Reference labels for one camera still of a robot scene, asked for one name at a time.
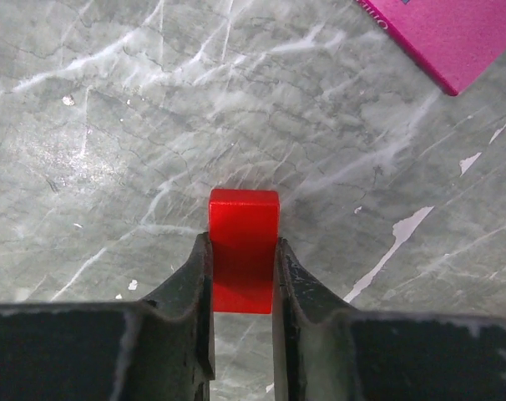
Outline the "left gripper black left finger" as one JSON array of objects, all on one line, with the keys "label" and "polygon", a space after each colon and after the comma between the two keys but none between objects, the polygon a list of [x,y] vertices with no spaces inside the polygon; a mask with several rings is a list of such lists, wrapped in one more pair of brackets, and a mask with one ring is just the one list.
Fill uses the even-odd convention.
[{"label": "left gripper black left finger", "polygon": [[137,301],[0,304],[0,400],[206,400],[215,378],[213,253]]}]

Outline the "red block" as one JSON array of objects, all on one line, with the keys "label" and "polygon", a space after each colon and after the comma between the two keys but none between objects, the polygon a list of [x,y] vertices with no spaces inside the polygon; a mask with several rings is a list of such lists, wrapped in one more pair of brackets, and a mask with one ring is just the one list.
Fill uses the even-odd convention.
[{"label": "red block", "polygon": [[211,191],[209,237],[216,312],[271,313],[279,220],[275,191]]}]

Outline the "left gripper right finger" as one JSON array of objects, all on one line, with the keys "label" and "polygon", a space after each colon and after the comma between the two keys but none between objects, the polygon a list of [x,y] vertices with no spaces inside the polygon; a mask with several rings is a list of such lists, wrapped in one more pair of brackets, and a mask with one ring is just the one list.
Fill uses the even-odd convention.
[{"label": "left gripper right finger", "polygon": [[506,400],[506,319],[359,310],[285,239],[272,336],[278,400]]}]

